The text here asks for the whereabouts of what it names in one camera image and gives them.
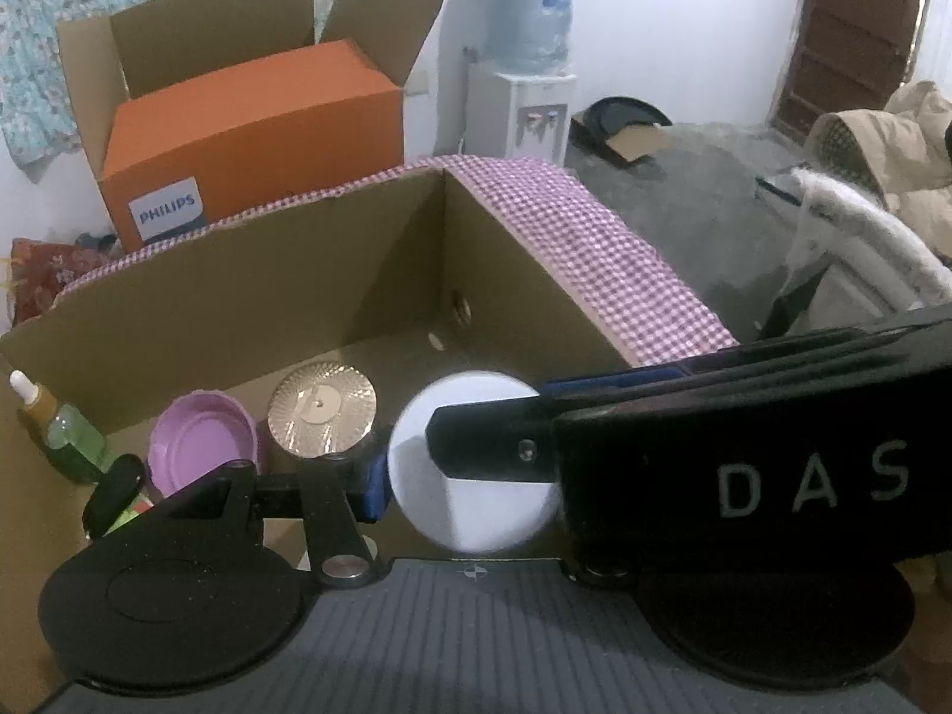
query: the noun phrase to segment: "screw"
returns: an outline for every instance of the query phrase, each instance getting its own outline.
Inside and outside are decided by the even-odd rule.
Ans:
[[[538,455],[539,446],[536,446],[535,441],[519,441],[519,458],[522,459],[523,462],[535,462],[535,458]]]

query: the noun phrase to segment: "round gold cap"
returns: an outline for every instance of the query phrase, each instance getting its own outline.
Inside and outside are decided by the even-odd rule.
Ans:
[[[285,451],[317,459],[360,443],[376,413],[377,393],[363,373],[341,362],[313,362],[274,390],[268,429]]]

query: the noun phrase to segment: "gold lid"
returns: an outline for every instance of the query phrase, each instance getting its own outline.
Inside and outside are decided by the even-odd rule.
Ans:
[[[268,429],[285,451],[316,459],[360,443],[376,413],[377,393],[363,373],[341,362],[313,362],[278,384]]]
[[[56,418],[59,401],[42,383],[37,383],[37,387],[39,388],[39,394],[36,396],[36,400],[30,402],[29,405],[24,405],[23,412],[30,417],[30,420],[39,427],[41,432],[46,432],[49,423]]]

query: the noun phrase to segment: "white round lid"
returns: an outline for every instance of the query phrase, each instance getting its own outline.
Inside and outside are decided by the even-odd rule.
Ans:
[[[455,552],[485,554],[517,546],[549,523],[559,506],[556,484],[450,479],[427,448],[427,424],[437,408],[537,394],[502,373],[470,371],[442,378],[413,399],[387,453],[394,499],[413,527]]]

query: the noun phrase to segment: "concrete floor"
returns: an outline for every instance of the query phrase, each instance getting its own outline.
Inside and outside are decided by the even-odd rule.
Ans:
[[[624,167],[573,137],[565,165],[647,240],[741,342],[755,340],[787,278],[793,228],[755,178],[803,160],[771,129],[673,126],[672,145]]]

